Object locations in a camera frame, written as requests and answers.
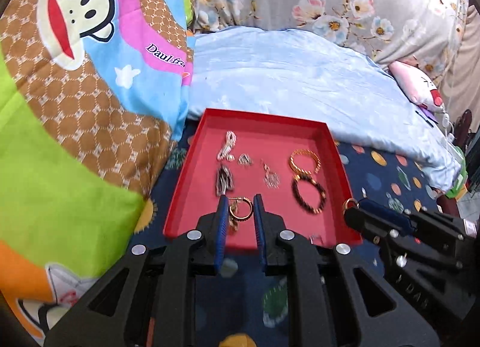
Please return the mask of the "gold hoop earring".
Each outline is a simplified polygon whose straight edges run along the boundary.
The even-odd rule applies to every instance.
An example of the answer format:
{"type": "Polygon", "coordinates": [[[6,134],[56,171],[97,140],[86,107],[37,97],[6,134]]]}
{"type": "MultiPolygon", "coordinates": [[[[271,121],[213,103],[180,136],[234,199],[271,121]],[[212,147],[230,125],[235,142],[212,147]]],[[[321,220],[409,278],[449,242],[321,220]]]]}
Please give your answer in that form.
{"type": "Polygon", "coordinates": [[[253,215],[253,202],[250,198],[228,198],[229,229],[232,232],[239,230],[240,224],[246,222],[253,215]]]}

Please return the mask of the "gold chain bangle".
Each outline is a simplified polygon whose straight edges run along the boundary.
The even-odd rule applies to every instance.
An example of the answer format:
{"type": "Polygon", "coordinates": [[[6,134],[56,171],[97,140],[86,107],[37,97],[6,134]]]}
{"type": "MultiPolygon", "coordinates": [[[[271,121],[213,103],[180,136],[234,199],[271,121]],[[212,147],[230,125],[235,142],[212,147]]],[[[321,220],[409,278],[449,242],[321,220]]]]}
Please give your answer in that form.
{"type": "Polygon", "coordinates": [[[288,160],[289,168],[295,175],[313,176],[320,171],[319,156],[309,149],[294,150],[288,160]]]}

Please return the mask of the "silver flower earring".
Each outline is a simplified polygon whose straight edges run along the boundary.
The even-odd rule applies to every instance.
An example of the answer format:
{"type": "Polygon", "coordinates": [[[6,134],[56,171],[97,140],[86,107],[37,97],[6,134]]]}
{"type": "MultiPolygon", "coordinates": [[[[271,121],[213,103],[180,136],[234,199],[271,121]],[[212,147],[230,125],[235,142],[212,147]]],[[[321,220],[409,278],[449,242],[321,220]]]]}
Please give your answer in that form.
{"type": "Polygon", "coordinates": [[[264,168],[264,183],[269,189],[278,189],[280,185],[278,174],[272,171],[270,166],[265,162],[263,162],[262,165],[264,168]]]}

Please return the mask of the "red cardboard tray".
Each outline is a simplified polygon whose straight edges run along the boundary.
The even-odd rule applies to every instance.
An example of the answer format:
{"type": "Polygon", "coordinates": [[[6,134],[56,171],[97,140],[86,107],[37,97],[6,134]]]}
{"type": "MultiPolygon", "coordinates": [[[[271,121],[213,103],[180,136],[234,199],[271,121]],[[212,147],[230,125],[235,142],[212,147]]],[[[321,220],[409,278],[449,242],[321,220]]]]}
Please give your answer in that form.
{"type": "Polygon", "coordinates": [[[288,229],[316,245],[361,243],[360,234],[343,218],[343,203],[352,191],[325,123],[218,109],[204,112],[194,135],[163,228],[166,237],[178,237],[194,228],[200,216],[216,211],[216,173],[222,165],[233,174],[230,197],[260,194],[268,212],[281,215],[288,229]],[[288,160],[296,149],[312,150],[321,161],[313,177],[326,190],[326,204],[317,215],[302,208],[292,191],[288,160]],[[264,183],[263,162],[278,174],[278,189],[264,183]]]}

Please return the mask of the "green plush toy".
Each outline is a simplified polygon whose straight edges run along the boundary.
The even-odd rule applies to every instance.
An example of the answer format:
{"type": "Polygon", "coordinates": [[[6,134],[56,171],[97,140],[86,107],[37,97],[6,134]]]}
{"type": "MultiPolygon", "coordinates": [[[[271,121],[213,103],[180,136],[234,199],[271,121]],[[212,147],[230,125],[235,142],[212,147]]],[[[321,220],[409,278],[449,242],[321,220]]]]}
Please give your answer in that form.
{"type": "Polygon", "coordinates": [[[466,182],[468,178],[468,173],[466,170],[465,155],[462,149],[459,146],[453,145],[454,152],[453,155],[457,161],[460,162],[460,171],[451,189],[446,192],[446,196],[450,199],[460,199],[463,194],[466,192],[466,182]]]}

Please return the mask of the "navy planet print bedsheet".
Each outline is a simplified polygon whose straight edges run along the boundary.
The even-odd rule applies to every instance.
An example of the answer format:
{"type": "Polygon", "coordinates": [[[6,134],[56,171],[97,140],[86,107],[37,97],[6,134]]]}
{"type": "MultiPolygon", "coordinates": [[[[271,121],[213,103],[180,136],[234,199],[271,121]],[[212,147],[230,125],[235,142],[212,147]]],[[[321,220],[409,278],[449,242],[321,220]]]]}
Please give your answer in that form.
{"type": "MultiPolygon", "coordinates": [[[[153,249],[168,244],[164,225],[198,127],[197,122],[186,122],[180,144],[173,150],[153,188],[131,237],[131,245],[153,249]]],[[[353,197],[368,198],[397,212],[422,207],[437,210],[437,194],[428,185],[417,162],[336,139],[334,142],[353,197]]],[[[339,344],[357,346],[372,337],[375,346],[388,346],[396,336],[419,336],[422,346],[439,345],[437,333],[415,309],[406,318],[395,321],[391,330],[381,329],[380,319],[389,315],[392,308],[385,295],[374,287],[372,276],[383,275],[383,260],[378,248],[367,240],[350,246],[352,257],[364,262],[364,267],[355,271],[362,300],[369,306],[379,304],[379,309],[369,317],[368,330],[362,332],[356,327],[347,302],[336,299],[334,314],[345,318],[336,329],[339,344]]],[[[248,336],[258,346],[297,346],[299,340],[292,337],[288,329],[287,281],[261,272],[252,221],[228,236],[225,262],[220,276],[197,280],[196,344],[218,346],[231,343],[236,336],[248,336]]]]}

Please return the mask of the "dark red bag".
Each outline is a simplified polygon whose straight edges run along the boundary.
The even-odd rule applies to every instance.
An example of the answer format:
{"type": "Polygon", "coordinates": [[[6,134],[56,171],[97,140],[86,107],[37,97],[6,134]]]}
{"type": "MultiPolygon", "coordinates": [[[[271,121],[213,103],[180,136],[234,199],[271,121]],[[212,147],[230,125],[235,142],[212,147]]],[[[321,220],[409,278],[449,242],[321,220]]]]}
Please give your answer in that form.
{"type": "Polygon", "coordinates": [[[454,141],[453,145],[459,147],[463,152],[469,141],[470,125],[472,123],[473,114],[470,109],[467,109],[454,123],[454,141]]]}

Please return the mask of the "light blue pillow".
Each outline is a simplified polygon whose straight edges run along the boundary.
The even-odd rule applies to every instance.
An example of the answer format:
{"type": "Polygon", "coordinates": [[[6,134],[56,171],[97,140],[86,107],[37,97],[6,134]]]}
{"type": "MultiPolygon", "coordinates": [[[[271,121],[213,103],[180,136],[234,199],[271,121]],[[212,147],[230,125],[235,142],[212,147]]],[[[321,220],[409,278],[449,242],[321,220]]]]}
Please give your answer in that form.
{"type": "Polygon", "coordinates": [[[367,56],[301,30],[235,27],[198,35],[191,119],[206,109],[324,122],[334,139],[417,161],[448,191],[461,165],[444,134],[367,56]]]}

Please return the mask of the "pink cartoon plush pillow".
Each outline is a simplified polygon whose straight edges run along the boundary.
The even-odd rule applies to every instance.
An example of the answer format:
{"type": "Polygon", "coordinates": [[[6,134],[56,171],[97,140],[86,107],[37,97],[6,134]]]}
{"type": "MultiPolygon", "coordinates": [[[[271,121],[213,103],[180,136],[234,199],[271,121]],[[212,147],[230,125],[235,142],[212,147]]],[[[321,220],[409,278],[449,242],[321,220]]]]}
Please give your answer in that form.
{"type": "Polygon", "coordinates": [[[392,62],[388,68],[411,103],[432,113],[444,112],[439,90],[425,72],[403,62],[392,62]]]}

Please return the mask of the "beige curtain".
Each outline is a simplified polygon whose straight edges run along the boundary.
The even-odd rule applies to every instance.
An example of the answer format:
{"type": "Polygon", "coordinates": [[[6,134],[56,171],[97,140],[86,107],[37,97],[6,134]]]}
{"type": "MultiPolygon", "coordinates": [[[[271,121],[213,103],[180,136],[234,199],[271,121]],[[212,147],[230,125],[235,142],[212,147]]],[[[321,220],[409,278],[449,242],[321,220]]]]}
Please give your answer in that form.
{"type": "Polygon", "coordinates": [[[455,122],[466,110],[472,113],[470,128],[479,128],[479,13],[470,5],[460,48],[440,87],[446,110],[455,122]]]}

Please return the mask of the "grey floral duvet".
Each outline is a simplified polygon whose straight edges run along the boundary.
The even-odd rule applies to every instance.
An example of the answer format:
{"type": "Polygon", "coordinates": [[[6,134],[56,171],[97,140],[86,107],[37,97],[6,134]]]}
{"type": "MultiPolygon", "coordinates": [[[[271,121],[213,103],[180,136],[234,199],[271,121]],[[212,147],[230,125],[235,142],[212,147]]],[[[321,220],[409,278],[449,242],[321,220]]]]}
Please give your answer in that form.
{"type": "Polygon", "coordinates": [[[470,0],[194,0],[193,29],[297,28],[370,57],[405,62],[439,80],[456,57],[470,0]]]}

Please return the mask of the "colourful monkey cartoon quilt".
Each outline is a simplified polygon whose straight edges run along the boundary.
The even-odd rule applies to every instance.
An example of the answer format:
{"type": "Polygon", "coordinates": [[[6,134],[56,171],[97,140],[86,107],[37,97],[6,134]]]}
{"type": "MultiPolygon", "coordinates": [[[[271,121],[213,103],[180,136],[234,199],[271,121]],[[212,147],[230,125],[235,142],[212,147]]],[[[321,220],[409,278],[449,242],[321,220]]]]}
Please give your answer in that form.
{"type": "Polygon", "coordinates": [[[191,0],[1,0],[1,295],[32,345],[144,227],[191,20],[191,0]]]}

